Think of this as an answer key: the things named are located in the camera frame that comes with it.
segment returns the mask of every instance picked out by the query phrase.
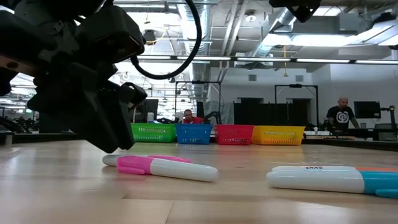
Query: red basket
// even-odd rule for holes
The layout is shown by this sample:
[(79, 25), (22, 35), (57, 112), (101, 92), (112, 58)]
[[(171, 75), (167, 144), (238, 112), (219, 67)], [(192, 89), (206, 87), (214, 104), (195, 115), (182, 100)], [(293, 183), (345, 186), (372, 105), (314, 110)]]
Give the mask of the red basket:
[(253, 125), (217, 124), (216, 141), (222, 145), (248, 145), (251, 143)]

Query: pink marker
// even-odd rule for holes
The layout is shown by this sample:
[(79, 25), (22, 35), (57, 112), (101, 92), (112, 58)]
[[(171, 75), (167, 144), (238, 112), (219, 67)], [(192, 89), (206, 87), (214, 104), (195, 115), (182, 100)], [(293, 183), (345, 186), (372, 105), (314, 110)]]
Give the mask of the pink marker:
[(116, 167), (119, 172), (127, 174), (151, 174), (205, 182), (218, 179), (218, 170), (214, 167), (153, 157), (119, 156)]
[(170, 161), (177, 161), (177, 162), (187, 162), (192, 163), (191, 160), (177, 157), (177, 156), (165, 156), (165, 155), (106, 155), (102, 158), (102, 162), (108, 166), (116, 166), (116, 160), (120, 156), (141, 156), (141, 157), (150, 157), (150, 158), (157, 158), (157, 159), (166, 159)]

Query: blue marker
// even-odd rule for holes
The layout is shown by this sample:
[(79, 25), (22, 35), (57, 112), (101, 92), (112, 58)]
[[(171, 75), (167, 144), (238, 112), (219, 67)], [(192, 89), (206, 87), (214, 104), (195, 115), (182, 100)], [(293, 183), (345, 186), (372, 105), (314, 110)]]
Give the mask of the blue marker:
[(278, 170), (267, 174), (275, 188), (323, 190), (398, 198), (398, 172), (356, 170)]

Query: bald man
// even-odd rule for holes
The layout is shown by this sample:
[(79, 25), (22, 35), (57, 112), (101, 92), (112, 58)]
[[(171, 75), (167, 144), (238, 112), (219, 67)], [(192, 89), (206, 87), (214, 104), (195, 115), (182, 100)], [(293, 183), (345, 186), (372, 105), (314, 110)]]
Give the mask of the bald man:
[(327, 118), (333, 130), (339, 132), (347, 131), (349, 125), (348, 121), (351, 121), (355, 128), (359, 128), (353, 110), (347, 105), (348, 98), (341, 96), (338, 99), (338, 105), (329, 109)]

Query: yellow basket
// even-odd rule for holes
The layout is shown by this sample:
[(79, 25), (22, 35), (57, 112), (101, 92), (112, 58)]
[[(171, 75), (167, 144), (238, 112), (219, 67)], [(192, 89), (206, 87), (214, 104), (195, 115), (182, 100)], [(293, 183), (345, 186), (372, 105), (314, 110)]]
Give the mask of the yellow basket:
[(265, 145), (301, 145), (305, 127), (255, 126), (252, 143)]

